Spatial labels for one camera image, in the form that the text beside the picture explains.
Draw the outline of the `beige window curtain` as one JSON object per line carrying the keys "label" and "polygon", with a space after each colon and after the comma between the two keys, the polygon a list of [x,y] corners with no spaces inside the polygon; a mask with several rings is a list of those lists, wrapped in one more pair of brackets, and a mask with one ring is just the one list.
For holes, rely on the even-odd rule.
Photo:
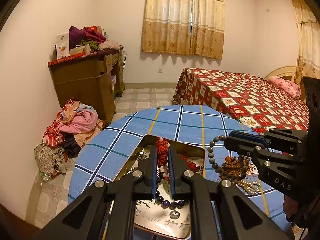
{"label": "beige window curtain", "polygon": [[146,0],[142,51],[222,59],[225,0]]}

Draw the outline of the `white paper card in tin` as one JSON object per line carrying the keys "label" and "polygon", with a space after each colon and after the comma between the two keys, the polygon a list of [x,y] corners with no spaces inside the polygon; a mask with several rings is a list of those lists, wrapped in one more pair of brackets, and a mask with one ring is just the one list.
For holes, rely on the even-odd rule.
{"label": "white paper card in tin", "polygon": [[[195,172],[203,174],[204,158],[191,157],[191,161],[200,165],[200,171]],[[153,233],[164,235],[170,238],[187,239],[190,236],[190,208],[189,203],[185,200],[183,207],[177,206],[173,208],[170,206],[172,202],[178,202],[180,200],[173,200],[170,192],[169,181],[164,179],[165,173],[169,174],[169,168],[157,167],[157,176],[162,177],[161,182],[156,182],[156,195],[163,197],[165,204],[169,204],[165,207],[163,203],[157,202],[157,199],[151,200],[139,200],[136,206],[135,224],[143,229],[147,229]]]}

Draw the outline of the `blue plaid table cloth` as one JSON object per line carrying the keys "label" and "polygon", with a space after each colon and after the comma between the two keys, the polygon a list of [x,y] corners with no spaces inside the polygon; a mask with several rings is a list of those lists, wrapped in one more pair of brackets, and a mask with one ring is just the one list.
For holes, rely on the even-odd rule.
{"label": "blue plaid table cloth", "polygon": [[[68,193],[71,204],[86,188],[97,180],[114,181],[132,151],[144,135],[155,135],[199,146],[209,147],[210,141],[233,130],[257,134],[249,127],[207,106],[164,106],[141,110],[122,117],[100,132],[79,153]],[[254,183],[260,191],[248,194],[264,213],[282,230],[290,227],[283,212],[284,195],[258,179],[258,170],[250,164],[245,181]],[[203,176],[218,181],[205,153]],[[135,230],[133,239],[151,239],[154,236],[143,230]]]}

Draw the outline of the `clothes pile on desk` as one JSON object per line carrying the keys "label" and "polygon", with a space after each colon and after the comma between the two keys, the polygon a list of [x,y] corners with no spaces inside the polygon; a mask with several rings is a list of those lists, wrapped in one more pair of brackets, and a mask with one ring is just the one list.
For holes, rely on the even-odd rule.
{"label": "clothes pile on desk", "polygon": [[107,39],[103,34],[84,27],[78,29],[77,27],[71,26],[69,32],[69,48],[74,49],[76,46],[89,45],[94,51],[103,51],[108,49],[121,50],[121,46],[114,40]]}

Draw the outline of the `pink pillow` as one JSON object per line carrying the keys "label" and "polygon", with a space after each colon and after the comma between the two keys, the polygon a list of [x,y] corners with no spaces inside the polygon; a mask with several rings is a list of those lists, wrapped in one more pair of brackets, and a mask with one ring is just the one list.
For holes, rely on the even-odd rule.
{"label": "pink pillow", "polygon": [[294,99],[299,99],[301,96],[300,86],[290,80],[285,80],[278,76],[271,76],[268,78],[268,81],[276,87],[284,90]]}

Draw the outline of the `red patterned bed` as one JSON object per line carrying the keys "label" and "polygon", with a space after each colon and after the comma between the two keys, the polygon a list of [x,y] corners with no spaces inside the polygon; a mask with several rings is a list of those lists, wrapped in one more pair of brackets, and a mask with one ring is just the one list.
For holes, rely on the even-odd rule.
{"label": "red patterned bed", "polygon": [[184,68],[172,103],[206,105],[258,133],[270,128],[308,129],[305,103],[270,81],[245,73]]}

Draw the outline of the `pink metal tin box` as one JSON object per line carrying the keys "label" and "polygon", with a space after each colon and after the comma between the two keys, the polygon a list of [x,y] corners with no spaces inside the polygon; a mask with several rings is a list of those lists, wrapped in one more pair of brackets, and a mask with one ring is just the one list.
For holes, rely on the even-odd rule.
{"label": "pink metal tin box", "polygon": [[[122,179],[125,175],[128,173],[131,173],[138,169],[138,166],[143,162],[143,160],[148,159],[151,152],[157,152],[156,151],[156,141],[158,137],[155,135],[144,135],[136,148],[132,151],[131,155],[125,162],[125,164],[121,167],[121,170],[117,173],[116,177],[114,178],[114,181]],[[173,150],[176,151],[177,156],[182,151],[185,151],[187,155],[190,157],[201,157],[205,159],[205,150],[199,146],[193,146],[191,144],[186,144],[179,141],[174,140],[167,140],[170,144],[170,147],[173,148]],[[139,230],[146,231],[148,233],[151,233],[153,235],[157,235],[159,237],[166,237],[164,235],[159,235],[157,233],[153,233],[147,229],[143,229],[140,226],[137,226],[135,224],[135,227]]]}

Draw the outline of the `beige right curtain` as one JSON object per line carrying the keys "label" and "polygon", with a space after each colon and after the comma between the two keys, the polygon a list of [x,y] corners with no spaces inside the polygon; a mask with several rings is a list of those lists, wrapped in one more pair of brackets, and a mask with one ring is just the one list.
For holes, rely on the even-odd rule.
{"label": "beige right curtain", "polygon": [[295,83],[300,84],[303,77],[319,79],[319,22],[303,0],[291,0],[299,32],[299,52]]}

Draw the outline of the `red tassel jade pendant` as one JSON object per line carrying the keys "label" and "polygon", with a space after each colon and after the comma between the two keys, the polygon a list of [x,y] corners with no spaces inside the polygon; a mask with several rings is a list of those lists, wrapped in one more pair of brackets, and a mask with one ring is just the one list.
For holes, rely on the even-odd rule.
{"label": "red tassel jade pendant", "polygon": [[[156,141],[156,150],[157,150],[157,166],[159,168],[163,168],[165,170],[167,163],[169,162],[168,154],[169,154],[170,144],[166,138],[159,137]],[[178,157],[185,161],[188,168],[193,172],[199,172],[201,166],[197,165],[197,163],[191,161],[191,157],[187,155],[185,151],[182,151],[178,154]]]}

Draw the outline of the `white product box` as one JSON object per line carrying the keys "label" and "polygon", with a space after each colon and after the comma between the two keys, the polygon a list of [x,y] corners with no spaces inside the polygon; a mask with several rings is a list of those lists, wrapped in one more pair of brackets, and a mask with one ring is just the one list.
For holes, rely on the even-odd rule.
{"label": "white product box", "polygon": [[61,59],[69,56],[69,32],[61,33],[56,37],[56,57]]}

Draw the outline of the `clothes pile on floor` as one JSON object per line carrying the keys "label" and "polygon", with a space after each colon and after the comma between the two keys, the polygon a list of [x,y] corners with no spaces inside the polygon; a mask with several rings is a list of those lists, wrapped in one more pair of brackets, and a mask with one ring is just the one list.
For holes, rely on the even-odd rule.
{"label": "clothes pile on floor", "polygon": [[34,157],[43,181],[50,181],[68,170],[67,161],[78,156],[81,149],[103,130],[104,122],[89,105],[68,100],[44,132],[34,148]]}

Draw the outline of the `cream wooden headboard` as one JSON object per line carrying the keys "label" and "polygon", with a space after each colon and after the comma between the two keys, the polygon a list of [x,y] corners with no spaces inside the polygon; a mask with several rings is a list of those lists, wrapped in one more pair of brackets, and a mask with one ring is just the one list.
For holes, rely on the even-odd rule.
{"label": "cream wooden headboard", "polygon": [[[268,74],[264,79],[268,81],[268,78],[271,76],[278,76],[282,77],[285,80],[290,80],[292,82],[295,81],[295,76],[296,76],[296,69],[297,67],[294,66],[285,66],[285,67],[280,67]],[[299,98],[300,101],[305,102],[305,92],[303,85],[299,85],[301,89],[301,96]]]}

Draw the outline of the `brown wooden desk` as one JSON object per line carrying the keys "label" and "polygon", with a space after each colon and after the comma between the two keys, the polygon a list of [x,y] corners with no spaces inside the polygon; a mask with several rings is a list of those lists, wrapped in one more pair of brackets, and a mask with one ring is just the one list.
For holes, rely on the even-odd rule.
{"label": "brown wooden desk", "polygon": [[92,106],[108,126],[116,112],[114,93],[119,76],[120,51],[108,49],[85,55],[78,54],[48,62],[55,92],[61,107],[73,98]]}

